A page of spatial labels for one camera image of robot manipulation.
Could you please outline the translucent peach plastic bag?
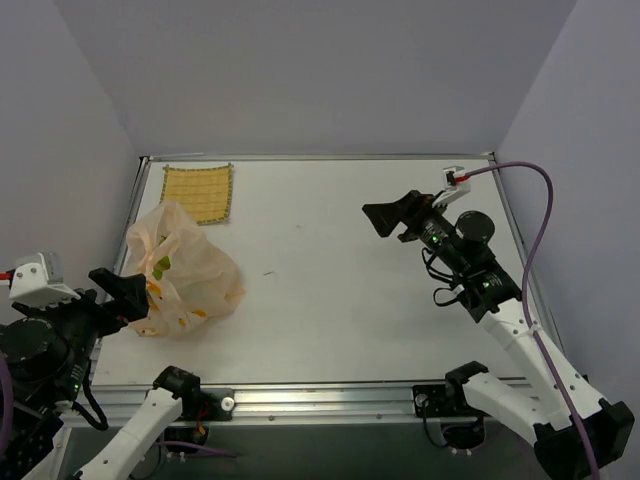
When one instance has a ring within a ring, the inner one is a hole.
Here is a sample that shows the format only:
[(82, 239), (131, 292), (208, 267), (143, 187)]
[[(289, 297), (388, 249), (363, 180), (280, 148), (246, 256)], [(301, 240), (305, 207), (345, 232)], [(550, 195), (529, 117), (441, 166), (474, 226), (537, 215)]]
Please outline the translucent peach plastic bag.
[[(245, 290), (238, 265), (212, 244), (204, 229), (174, 201), (164, 201), (132, 224), (126, 234), (127, 276), (146, 278), (148, 316), (130, 323), (141, 337), (178, 337), (205, 322), (233, 314)], [(155, 280), (155, 263), (171, 268)]]

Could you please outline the green fake fruit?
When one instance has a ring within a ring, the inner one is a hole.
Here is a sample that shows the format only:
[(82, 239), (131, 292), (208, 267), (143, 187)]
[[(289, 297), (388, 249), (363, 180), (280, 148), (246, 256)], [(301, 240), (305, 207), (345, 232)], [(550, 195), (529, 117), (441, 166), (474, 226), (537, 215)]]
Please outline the green fake fruit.
[(152, 276), (155, 280), (161, 280), (165, 271), (171, 268), (171, 261), (168, 256), (160, 258), (154, 265)]

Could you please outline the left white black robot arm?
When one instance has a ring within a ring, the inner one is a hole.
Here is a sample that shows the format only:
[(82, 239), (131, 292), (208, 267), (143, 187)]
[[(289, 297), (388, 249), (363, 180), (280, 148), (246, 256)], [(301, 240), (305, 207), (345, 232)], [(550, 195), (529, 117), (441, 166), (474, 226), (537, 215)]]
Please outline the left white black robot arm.
[[(90, 387), (91, 353), (97, 339), (149, 310), (146, 278), (121, 277), (99, 268), (90, 279), (110, 300), (99, 304), (93, 290), (72, 290), (51, 280), (36, 262), (2, 273), (21, 319), (1, 328), (1, 476), (25, 479), (53, 451), (63, 415), (79, 414), (93, 428), (108, 429)], [(230, 390), (210, 393), (196, 375), (166, 367), (112, 440), (76, 473), (77, 479), (127, 479), (152, 447), (172, 454), (214, 455), (204, 424), (228, 421), (235, 406)]]

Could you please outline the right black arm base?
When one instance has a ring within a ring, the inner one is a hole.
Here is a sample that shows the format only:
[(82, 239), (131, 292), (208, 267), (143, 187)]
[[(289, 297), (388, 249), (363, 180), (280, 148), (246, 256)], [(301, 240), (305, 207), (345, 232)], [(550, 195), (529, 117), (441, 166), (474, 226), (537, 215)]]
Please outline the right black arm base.
[(456, 400), (445, 383), (414, 385), (412, 396), (415, 416), (435, 448), (471, 456), (486, 442), (486, 414)]

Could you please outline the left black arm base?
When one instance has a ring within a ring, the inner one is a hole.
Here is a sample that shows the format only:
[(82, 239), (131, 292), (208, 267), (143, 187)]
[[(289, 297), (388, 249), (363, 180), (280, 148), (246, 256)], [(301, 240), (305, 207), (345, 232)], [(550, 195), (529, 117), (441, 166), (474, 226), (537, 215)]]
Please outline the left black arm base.
[(232, 420), (234, 396), (231, 388), (208, 388), (189, 394), (177, 424), (167, 427), (160, 440), (204, 446), (214, 423)]

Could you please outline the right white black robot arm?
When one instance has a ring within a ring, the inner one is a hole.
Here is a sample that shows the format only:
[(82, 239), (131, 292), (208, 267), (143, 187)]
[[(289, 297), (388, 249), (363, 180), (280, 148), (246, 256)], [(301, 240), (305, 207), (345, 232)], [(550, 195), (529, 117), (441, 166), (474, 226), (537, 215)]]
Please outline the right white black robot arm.
[(395, 202), (366, 204), (362, 210), (379, 236), (388, 237), (403, 224), (401, 242), (421, 241), (427, 266), (439, 260), (449, 268), (434, 278), (446, 283), (452, 301), (497, 341), (535, 395), (516, 391), (487, 366), (471, 361), (447, 372), (443, 392), (428, 395), (417, 414), (491, 416), (533, 447), (553, 479), (583, 479), (618, 460), (635, 422), (633, 413), (592, 387), (525, 313), (521, 289), (489, 247), (492, 219), (466, 211), (450, 223), (438, 200), (412, 190)]

